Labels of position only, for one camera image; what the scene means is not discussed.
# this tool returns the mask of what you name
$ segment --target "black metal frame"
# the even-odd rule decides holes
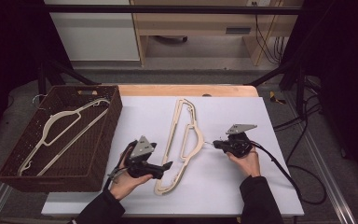
[[[210,7],[210,6],[115,6],[115,5],[23,5],[25,10],[41,10],[45,12],[53,13],[180,13],[180,14],[252,14],[252,15],[306,15],[311,13],[318,13],[323,11],[322,7],[316,8],[303,8],[303,7]],[[282,90],[289,90],[296,82],[298,76],[300,76],[300,66],[303,56],[309,50],[309,45],[312,40],[312,35],[315,33],[315,27],[310,31],[311,34],[304,39],[300,47],[296,50],[294,56],[284,64],[281,64],[275,70],[267,73],[261,78],[244,85],[258,86],[272,77],[276,77],[279,74],[285,73],[280,88]],[[98,84],[91,80],[82,77],[72,69],[66,68],[56,61],[48,61],[50,66],[61,72],[68,74],[84,84]],[[43,82],[44,66],[41,66],[39,74],[39,82]],[[302,109],[302,92],[304,89],[303,78],[298,80],[297,90],[297,105],[296,109],[300,116],[303,115]],[[46,94],[46,85],[39,84],[39,91],[42,94]]]

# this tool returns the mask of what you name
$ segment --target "white tabletop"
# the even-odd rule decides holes
[[[119,154],[127,144],[145,135],[157,147],[148,162],[161,165],[168,142],[176,100],[171,96],[122,96],[123,110],[120,115],[112,149],[106,168],[109,174],[117,165]],[[227,139],[226,131],[232,124],[256,124],[247,131],[250,139],[268,150],[287,171],[282,152],[273,132],[263,99],[259,97],[186,97],[196,107],[197,121],[206,142]],[[163,176],[163,184],[171,183],[180,169],[180,146],[184,125],[189,123],[189,113],[184,106],[172,142],[170,161],[172,168]],[[186,151],[197,142],[191,133]],[[259,151],[261,173],[275,197],[281,214],[302,216],[304,211],[296,191],[283,176],[269,156]],[[121,201],[126,217],[236,217],[241,214],[243,201],[239,186],[243,175],[229,161],[222,150],[205,144],[192,158],[179,185],[171,193],[158,196],[154,193],[155,180],[138,187]],[[50,216],[75,216],[95,198],[99,192],[50,193],[42,214]]]

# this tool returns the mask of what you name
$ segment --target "hanger on floor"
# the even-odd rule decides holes
[[[105,98],[100,98],[97,100],[94,100],[86,105],[83,105],[81,107],[79,107],[76,110],[72,110],[72,111],[62,111],[59,112],[55,115],[50,116],[50,118],[48,119],[48,121],[45,124],[45,127],[43,128],[43,132],[42,132],[42,137],[39,140],[39,142],[36,144],[36,146],[34,147],[34,149],[31,151],[31,153],[28,155],[28,157],[24,160],[24,162],[21,164],[19,170],[18,170],[18,176],[22,175],[22,172],[24,172],[25,170],[29,169],[31,167],[31,159],[34,157],[34,154],[39,150],[39,148],[43,145],[43,146],[47,146],[49,147],[51,144],[53,144],[55,141],[57,141],[57,139],[59,139],[64,133],[66,133],[72,126],[74,126],[80,119],[81,119],[81,114],[80,112],[91,107],[91,106],[95,106],[95,105],[99,105],[100,103],[105,102],[110,104],[110,102],[108,100],[106,100]],[[63,117],[66,116],[70,116],[70,115],[78,115],[78,117],[68,126],[66,127],[61,133],[59,133],[53,140],[51,140],[49,143],[46,142],[46,137],[48,136],[48,131],[51,128],[51,125],[57,121],[58,119],[61,119]],[[100,115],[97,117],[97,120],[93,120],[91,123],[91,126],[98,121],[98,118],[100,119],[103,115]]]
[[[173,119],[172,119],[172,126],[171,126],[171,130],[170,130],[170,137],[168,139],[168,144],[167,144],[167,148],[165,150],[162,164],[165,164],[168,161],[168,157],[169,157],[171,146],[172,146],[173,136],[175,133],[175,129],[176,129],[178,120],[180,118],[183,104],[188,105],[187,110],[190,112],[190,117],[191,117],[190,123],[188,123],[186,125],[185,137],[182,142],[182,149],[181,149],[181,153],[180,153],[180,158],[182,160],[184,160],[184,164],[183,164],[182,168],[180,169],[179,173],[177,174],[177,176],[175,177],[175,179],[172,181],[172,183],[168,187],[161,186],[162,178],[158,179],[156,181],[155,193],[157,195],[162,195],[162,194],[168,193],[178,185],[178,183],[182,179],[183,174],[185,173],[186,167],[188,166],[191,158],[193,156],[195,156],[201,150],[201,148],[204,144],[203,135],[202,135],[202,132],[198,126],[197,119],[196,119],[196,107],[191,102],[189,102],[187,99],[180,99],[180,100],[176,101],[175,111],[174,111]],[[198,137],[198,142],[197,142],[196,146],[193,148],[193,150],[187,156],[185,156],[185,146],[186,146],[187,136],[188,136],[188,133],[190,130],[194,130],[196,132],[197,137]]]

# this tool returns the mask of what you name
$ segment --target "floor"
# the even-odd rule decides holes
[[[199,83],[199,84],[243,84],[255,80],[276,67],[265,60],[260,66],[252,66],[249,55],[241,38],[190,36],[183,43],[175,39],[153,37],[150,39],[145,66],[123,65],[115,67],[89,67],[79,65],[77,70],[85,77],[102,83]],[[64,77],[68,82],[75,82]],[[275,77],[258,87],[263,97],[273,126],[282,124],[296,116],[290,102],[294,101],[295,89],[279,91],[281,77]],[[276,99],[285,100],[286,104],[270,101],[270,92],[274,91]],[[306,91],[306,97],[312,96]],[[22,130],[25,128],[35,107],[30,103],[37,95],[37,85],[31,82],[13,90],[9,96],[12,102],[0,123],[0,167],[10,150],[15,146]],[[319,108],[316,99],[310,100],[309,108]],[[292,126],[276,132],[283,156],[287,158],[291,148],[301,135],[302,125]],[[299,217],[297,223],[358,223],[358,166],[355,161],[341,157],[340,145],[329,128],[323,115],[323,109],[309,117],[306,135],[296,148],[290,160],[292,165],[300,165],[312,171],[316,176],[318,166],[312,159],[312,143],[323,155],[324,161],[332,173],[337,186],[355,220],[340,220],[333,206],[335,198],[328,195],[327,200],[319,205],[303,203],[305,216]],[[323,197],[321,184],[302,170],[290,168],[294,180],[300,186],[304,199],[312,202]],[[6,205],[0,213],[0,223],[65,223],[40,215],[45,193],[22,193],[12,190]],[[225,223],[226,219],[177,219],[176,223]],[[125,219],[124,223],[157,223],[152,219]]]

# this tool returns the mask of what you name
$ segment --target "brown wicker basket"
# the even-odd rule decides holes
[[[18,170],[42,138],[50,115],[73,111],[96,99],[110,101],[91,106],[80,112],[79,119],[49,147],[42,145],[32,158],[31,167],[21,176]],[[43,174],[36,176],[90,122],[108,109],[86,130],[60,158]],[[42,101],[30,123],[13,148],[0,171],[0,181],[24,192],[98,191],[117,127],[122,103],[118,86],[54,86]],[[78,115],[65,116],[50,127],[46,142],[62,133]]]

